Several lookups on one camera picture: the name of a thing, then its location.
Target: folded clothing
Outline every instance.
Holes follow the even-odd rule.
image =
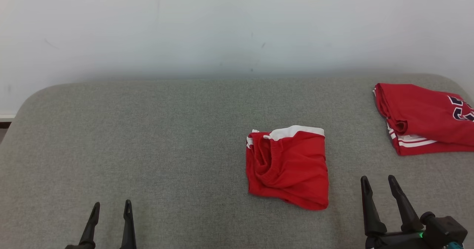
[[[247,137],[248,191],[305,209],[328,205],[324,130],[294,125]]]
[[[474,151],[474,110],[461,96],[413,84],[377,84],[374,94],[399,155]]]

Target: floor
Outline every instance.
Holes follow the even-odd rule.
[[[3,140],[5,133],[7,133],[7,129],[0,129],[0,143]]]

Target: white baseboard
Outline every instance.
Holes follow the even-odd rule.
[[[16,114],[0,114],[0,122],[9,122],[13,121]]]

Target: white wall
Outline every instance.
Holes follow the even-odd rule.
[[[474,0],[0,0],[0,114],[160,74],[424,72],[474,95]]]

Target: gray table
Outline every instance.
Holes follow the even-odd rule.
[[[400,229],[389,174],[418,215],[451,215],[474,248],[474,153],[397,156],[374,105],[377,82],[467,97],[435,75],[97,82],[37,92],[0,145],[0,248],[77,244],[97,201],[97,248],[119,248],[126,199],[139,248],[363,248],[362,175],[381,220]],[[324,211],[247,193],[247,134],[294,124],[325,129]]]

